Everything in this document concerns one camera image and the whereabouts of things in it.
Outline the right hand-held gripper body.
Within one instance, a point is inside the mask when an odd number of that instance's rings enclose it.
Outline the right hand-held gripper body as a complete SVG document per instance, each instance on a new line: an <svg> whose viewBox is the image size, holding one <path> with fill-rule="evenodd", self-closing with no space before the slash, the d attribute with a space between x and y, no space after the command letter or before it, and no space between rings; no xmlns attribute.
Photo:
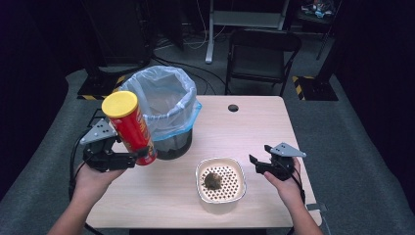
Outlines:
<svg viewBox="0 0 415 235"><path fill-rule="evenodd" d="M263 163L258 161L255 166L255 171L260 174L264 174L266 171L273 174L281 181L289 179L294 168L294 158L305 158L306 153L301 150L282 142L275 147L272 147L269 163Z"/></svg>

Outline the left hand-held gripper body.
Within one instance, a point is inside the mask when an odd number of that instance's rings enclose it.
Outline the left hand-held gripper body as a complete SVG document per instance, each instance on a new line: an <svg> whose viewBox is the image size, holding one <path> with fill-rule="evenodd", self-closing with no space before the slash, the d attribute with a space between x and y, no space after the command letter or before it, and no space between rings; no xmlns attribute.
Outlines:
<svg viewBox="0 0 415 235"><path fill-rule="evenodd" d="M134 167L137 153L113 151L114 143L119 141L117 132L101 118L80 139L80 144L84 146L83 160L101 172Z"/></svg>

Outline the red can with yellow lid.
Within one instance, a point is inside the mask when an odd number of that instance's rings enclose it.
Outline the red can with yellow lid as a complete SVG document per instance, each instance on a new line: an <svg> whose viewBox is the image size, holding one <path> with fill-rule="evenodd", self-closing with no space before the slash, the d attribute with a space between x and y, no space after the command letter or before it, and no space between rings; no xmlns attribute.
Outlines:
<svg viewBox="0 0 415 235"><path fill-rule="evenodd" d="M148 147L148 153L136 160L149 165L157 158L150 130L141 114L137 96L131 91L117 91L102 103L102 111L110 119L126 149L133 153Z"/></svg>

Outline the black mesh trash bin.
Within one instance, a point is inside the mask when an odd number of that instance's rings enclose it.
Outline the black mesh trash bin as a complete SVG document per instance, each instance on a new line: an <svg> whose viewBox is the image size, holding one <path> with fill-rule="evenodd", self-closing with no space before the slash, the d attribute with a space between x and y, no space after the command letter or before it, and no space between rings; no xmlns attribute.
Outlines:
<svg viewBox="0 0 415 235"><path fill-rule="evenodd" d="M172 136L170 138L155 141L155 147L160 160L174 160L183 156L192 144L193 130Z"/></svg>

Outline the white strainer bowl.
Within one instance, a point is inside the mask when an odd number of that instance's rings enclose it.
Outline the white strainer bowl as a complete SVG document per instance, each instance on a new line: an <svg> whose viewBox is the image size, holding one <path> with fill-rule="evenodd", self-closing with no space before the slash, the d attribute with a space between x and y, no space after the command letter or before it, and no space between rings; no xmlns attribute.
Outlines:
<svg viewBox="0 0 415 235"><path fill-rule="evenodd" d="M209 190L204 186L210 172L222 176L221 188ZM238 202L246 194L246 181L240 164L231 158L212 158L201 161L196 168L197 191L201 200L208 205Z"/></svg>

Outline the olive brown food piece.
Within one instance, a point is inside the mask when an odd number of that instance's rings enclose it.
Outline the olive brown food piece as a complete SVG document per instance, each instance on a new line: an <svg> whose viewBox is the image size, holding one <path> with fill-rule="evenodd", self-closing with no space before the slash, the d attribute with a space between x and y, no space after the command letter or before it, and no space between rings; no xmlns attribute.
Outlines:
<svg viewBox="0 0 415 235"><path fill-rule="evenodd" d="M209 190L218 190L221 188L222 176L216 172L210 172L204 180L204 186Z"/></svg>

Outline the translucent plastic bin bag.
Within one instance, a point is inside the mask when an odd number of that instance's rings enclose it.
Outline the translucent plastic bin bag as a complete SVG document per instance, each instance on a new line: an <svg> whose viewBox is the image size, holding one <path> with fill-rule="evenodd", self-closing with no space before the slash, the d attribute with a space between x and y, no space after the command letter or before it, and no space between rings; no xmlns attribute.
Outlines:
<svg viewBox="0 0 415 235"><path fill-rule="evenodd" d="M133 92L154 141L185 133L202 108L196 83L180 68L153 66L134 73L120 86Z"/></svg>

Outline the person's left hand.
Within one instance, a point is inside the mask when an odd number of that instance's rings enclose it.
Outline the person's left hand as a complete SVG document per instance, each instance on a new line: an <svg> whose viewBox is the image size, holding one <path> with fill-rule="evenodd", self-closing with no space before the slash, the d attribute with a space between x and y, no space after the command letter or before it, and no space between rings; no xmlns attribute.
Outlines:
<svg viewBox="0 0 415 235"><path fill-rule="evenodd" d="M103 197L112 182L124 173L124 169L101 172L88 164L82 164L77 169L72 198L77 202L94 205Z"/></svg>

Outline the person's right hand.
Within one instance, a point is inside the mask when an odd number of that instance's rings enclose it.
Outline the person's right hand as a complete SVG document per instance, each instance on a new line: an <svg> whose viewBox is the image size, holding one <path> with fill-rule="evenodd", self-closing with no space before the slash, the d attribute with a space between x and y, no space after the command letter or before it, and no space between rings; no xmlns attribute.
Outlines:
<svg viewBox="0 0 415 235"><path fill-rule="evenodd" d="M268 182L277 189L277 192L285 206L292 201L302 201L300 194L300 162L297 158L294 158L294 168L295 171L293 172L292 177L285 181L279 180L268 171L264 173L264 177L268 180Z"/></svg>

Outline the grey tape strip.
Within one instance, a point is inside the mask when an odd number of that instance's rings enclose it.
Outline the grey tape strip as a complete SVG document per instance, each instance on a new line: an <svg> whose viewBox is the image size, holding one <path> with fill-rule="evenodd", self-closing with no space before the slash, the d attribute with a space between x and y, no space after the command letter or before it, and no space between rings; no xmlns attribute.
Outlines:
<svg viewBox="0 0 415 235"><path fill-rule="evenodd" d="M307 204L306 208L309 211L320 211L320 212L326 212L328 208L323 203L314 203L314 204Z"/></svg>

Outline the black folding chair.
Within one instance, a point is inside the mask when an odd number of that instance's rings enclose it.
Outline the black folding chair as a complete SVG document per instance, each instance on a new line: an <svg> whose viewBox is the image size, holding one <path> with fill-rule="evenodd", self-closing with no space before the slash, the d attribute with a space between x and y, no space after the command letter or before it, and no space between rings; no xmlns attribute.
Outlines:
<svg viewBox="0 0 415 235"><path fill-rule="evenodd" d="M288 31L266 28L239 28L229 38L225 91L233 78L280 84L284 94L301 39Z"/></svg>

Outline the black equipment stand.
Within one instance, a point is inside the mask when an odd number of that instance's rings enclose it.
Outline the black equipment stand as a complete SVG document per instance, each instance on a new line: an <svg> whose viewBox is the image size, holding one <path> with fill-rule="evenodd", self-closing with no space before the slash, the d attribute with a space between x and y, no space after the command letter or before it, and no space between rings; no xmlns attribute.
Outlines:
<svg viewBox="0 0 415 235"><path fill-rule="evenodd" d="M154 37L147 0L81 0L107 65L150 63Z"/></svg>

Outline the shelf with colourful clutter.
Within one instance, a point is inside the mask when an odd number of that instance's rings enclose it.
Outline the shelf with colourful clutter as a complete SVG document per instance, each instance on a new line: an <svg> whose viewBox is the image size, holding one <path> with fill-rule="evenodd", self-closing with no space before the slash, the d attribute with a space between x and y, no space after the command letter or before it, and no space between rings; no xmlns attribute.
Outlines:
<svg viewBox="0 0 415 235"><path fill-rule="evenodd" d="M311 3L302 5L300 11L318 19L333 17L337 13L334 0L312 0Z"/></svg>

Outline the black yellow striped base plate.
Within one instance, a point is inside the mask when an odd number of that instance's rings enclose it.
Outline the black yellow striped base plate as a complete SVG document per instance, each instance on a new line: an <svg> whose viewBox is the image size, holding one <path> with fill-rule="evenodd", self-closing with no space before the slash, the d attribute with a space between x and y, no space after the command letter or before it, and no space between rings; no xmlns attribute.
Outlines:
<svg viewBox="0 0 415 235"><path fill-rule="evenodd" d="M104 100L117 92L125 81L125 75L101 74L98 77L88 76L77 92L77 98L82 100Z"/></svg>
<svg viewBox="0 0 415 235"><path fill-rule="evenodd" d="M338 97L329 82L313 76L293 76L296 92L303 101L338 101Z"/></svg>

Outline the white desk frame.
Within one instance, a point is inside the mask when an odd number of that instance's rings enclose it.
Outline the white desk frame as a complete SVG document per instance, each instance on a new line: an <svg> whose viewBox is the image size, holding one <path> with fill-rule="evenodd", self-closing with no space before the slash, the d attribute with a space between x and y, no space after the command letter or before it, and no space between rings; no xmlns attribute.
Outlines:
<svg viewBox="0 0 415 235"><path fill-rule="evenodd" d="M238 11L217 11L214 9L214 0L209 0L208 19L208 42L205 62L212 63L214 50L214 27L224 26L246 26L266 27L282 30L287 16L290 0L282 0L283 7L280 13L259 13L259 12L238 12Z"/></svg>

